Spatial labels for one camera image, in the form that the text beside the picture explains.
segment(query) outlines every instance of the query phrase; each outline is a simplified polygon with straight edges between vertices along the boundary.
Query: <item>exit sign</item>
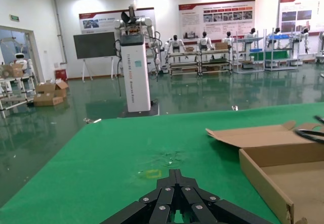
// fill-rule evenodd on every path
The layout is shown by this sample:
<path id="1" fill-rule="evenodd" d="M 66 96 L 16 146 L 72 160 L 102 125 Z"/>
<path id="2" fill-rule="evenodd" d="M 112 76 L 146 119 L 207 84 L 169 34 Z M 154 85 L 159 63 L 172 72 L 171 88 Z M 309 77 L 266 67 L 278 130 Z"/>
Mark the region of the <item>exit sign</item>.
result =
<path id="1" fill-rule="evenodd" d="M 12 21 L 15 21 L 15 22 L 20 22 L 20 20 L 19 20 L 19 17 L 18 16 L 15 16 L 15 15 L 9 15 L 9 17 L 10 17 L 10 20 L 12 20 Z"/>

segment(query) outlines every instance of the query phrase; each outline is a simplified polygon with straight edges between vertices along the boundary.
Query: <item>green floor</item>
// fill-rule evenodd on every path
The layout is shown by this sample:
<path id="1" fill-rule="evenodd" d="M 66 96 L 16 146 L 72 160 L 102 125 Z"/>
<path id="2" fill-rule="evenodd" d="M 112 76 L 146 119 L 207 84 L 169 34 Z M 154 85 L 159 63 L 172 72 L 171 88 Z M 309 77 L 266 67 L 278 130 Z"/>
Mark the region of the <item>green floor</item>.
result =
<path id="1" fill-rule="evenodd" d="M 151 98 L 159 99 L 163 115 L 324 102 L 322 70 L 322 66 L 305 65 L 299 72 L 210 75 L 199 80 L 166 75 L 158 83 L 150 81 Z M 0 206 L 85 125 L 85 117 L 116 118 L 125 105 L 123 80 L 121 98 L 116 80 L 70 81 L 69 85 L 64 104 L 19 107 L 6 120 L 0 119 Z"/>

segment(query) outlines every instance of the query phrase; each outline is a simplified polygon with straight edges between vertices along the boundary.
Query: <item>doorway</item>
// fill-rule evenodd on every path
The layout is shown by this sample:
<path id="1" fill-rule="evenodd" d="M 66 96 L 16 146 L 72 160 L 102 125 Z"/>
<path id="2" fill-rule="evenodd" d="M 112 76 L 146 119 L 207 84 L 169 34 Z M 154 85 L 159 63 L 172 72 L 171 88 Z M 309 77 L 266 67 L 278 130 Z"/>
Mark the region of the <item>doorway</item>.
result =
<path id="1" fill-rule="evenodd" d="M 26 60 L 32 60 L 35 80 L 39 82 L 39 70 L 30 41 L 31 34 L 31 31 L 0 27 L 0 64 L 10 65 L 16 61 L 16 53 L 23 53 Z"/>

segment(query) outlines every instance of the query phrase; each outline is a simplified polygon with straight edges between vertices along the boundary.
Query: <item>green table surface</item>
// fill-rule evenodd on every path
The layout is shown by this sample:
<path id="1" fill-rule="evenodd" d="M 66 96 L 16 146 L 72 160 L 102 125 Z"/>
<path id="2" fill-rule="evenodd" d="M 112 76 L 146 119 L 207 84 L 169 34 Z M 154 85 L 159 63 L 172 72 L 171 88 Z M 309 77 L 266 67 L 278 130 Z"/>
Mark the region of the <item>green table surface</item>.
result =
<path id="1" fill-rule="evenodd" d="M 0 223 L 100 223 L 155 189 L 174 168 L 200 188 L 280 223 L 242 173 L 238 148 L 207 136 L 205 128 L 300 124 L 323 110 L 317 103 L 87 125 L 0 210 Z"/>

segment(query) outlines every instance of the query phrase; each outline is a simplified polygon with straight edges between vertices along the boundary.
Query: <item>red box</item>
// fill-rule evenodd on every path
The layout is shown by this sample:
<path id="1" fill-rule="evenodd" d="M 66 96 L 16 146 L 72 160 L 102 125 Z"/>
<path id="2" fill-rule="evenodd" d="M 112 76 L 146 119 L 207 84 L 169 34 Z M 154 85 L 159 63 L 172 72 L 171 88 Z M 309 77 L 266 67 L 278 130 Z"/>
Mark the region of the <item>red box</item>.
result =
<path id="1" fill-rule="evenodd" d="M 55 78 L 56 79 L 62 79 L 63 81 L 67 81 L 67 75 L 66 75 L 66 70 L 55 70 Z"/>

